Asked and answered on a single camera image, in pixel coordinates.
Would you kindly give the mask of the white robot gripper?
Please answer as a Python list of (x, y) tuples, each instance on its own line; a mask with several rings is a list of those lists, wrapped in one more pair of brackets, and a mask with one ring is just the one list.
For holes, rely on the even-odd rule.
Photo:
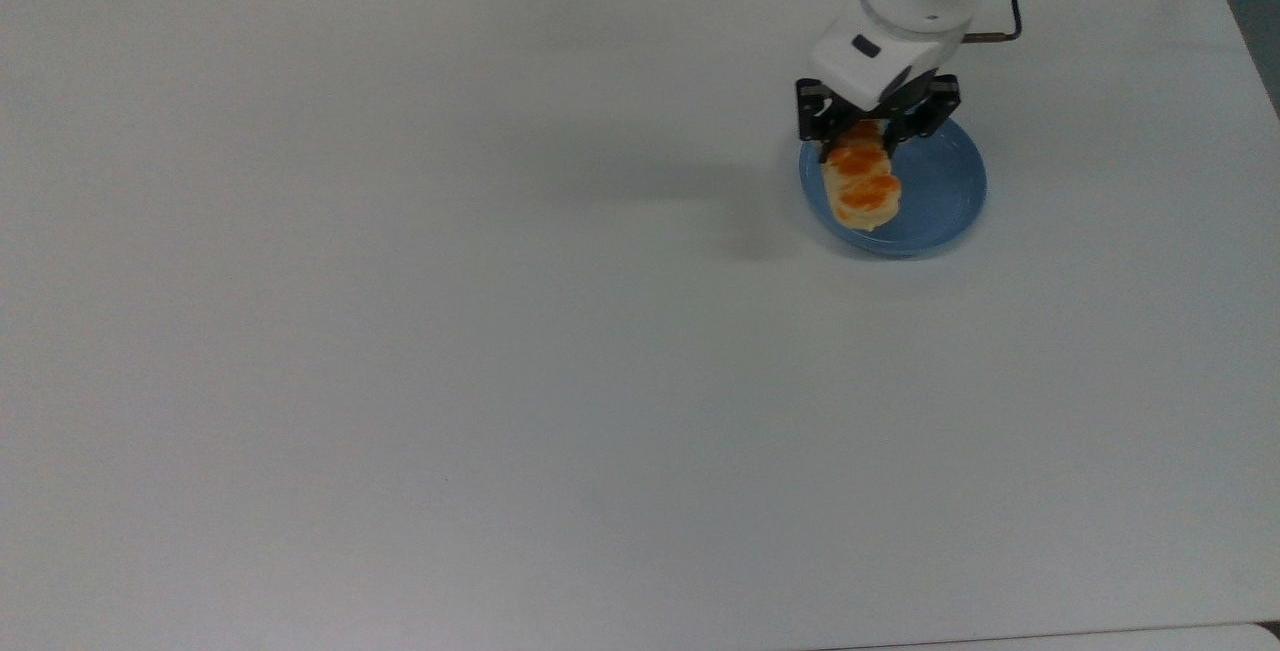
[(797, 137), (827, 162), (838, 137), (841, 98), (860, 113), (882, 107), (884, 153), (934, 136), (963, 101), (956, 74), (937, 74), (961, 45), (973, 0), (850, 0), (809, 55), (813, 77), (795, 82)]

